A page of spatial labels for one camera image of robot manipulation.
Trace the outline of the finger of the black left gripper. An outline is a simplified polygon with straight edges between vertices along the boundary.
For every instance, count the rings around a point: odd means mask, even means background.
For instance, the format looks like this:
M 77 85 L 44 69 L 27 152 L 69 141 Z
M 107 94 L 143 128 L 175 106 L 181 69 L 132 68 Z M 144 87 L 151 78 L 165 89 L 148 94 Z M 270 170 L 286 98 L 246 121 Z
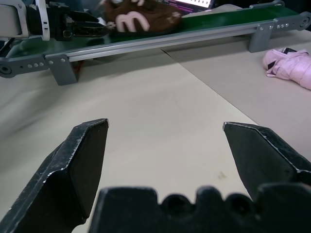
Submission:
M 103 37 L 109 33 L 109 29 L 98 22 L 80 22 L 73 23 L 74 37 Z
M 95 16 L 88 12 L 71 11 L 70 17 L 74 22 L 99 22 Z

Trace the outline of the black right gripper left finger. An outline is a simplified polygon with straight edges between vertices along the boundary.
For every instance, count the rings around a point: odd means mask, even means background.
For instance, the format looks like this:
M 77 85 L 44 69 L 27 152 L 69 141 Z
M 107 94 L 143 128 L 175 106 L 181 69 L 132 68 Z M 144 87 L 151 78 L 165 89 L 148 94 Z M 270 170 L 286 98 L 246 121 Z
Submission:
M 0 221 L 0 233 L 71 233 L 89 218 L 101 178 L 108 119 L 75 126 Z

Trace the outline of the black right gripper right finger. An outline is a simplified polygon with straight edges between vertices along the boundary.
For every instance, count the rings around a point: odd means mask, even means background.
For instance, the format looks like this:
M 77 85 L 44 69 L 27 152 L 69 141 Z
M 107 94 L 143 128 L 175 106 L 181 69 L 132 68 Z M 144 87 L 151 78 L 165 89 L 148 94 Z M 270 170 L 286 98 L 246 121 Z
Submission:
M 265 183 L 303 183 L 311 186 L 311 162 L 273 130 L 246 123 L 224 122 L 240 179 L 252 199 Z

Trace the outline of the pink puffy jacket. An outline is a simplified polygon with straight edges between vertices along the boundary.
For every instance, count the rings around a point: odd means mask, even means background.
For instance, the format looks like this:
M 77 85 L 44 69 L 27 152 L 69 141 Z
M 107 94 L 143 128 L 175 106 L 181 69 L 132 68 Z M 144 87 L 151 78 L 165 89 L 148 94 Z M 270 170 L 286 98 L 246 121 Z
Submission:
M 267 77 L 293 81 L 311 90 L 311 55 L 306 50 L 272 49 L 262 62 Z

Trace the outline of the laptop screen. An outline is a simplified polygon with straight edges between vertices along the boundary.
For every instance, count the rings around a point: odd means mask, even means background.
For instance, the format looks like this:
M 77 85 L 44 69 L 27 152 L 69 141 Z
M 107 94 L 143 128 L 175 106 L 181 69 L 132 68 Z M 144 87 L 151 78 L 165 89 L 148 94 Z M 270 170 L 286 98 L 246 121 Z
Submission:
M 216 0 L 158 0 L 167 5 L 177 7 L 184 14 L 204 12 L 213 9 Z

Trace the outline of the green conveyor belt grey frame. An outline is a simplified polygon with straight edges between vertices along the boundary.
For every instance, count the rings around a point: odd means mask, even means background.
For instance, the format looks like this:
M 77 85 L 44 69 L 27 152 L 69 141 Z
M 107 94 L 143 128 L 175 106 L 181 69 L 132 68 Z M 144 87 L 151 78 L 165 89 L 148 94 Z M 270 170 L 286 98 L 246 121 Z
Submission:
M 249 51 L 258 52 L 264 50 L 264 45 L 257 42 L 261 35 L 301 31 L 310 25 L 311 13 L 298 14 L 276 1 L 225 13 L 186 16 L 177 31 L 161 36 L 105 36 L 71 42 L 27 39 L 13 46 L 7 57 L 0 57 L 0 77 L 49 69 L 59 85 L 67 85 L 77 82 L 72 64 L 82 60 L 248 34 L 253 36 Z

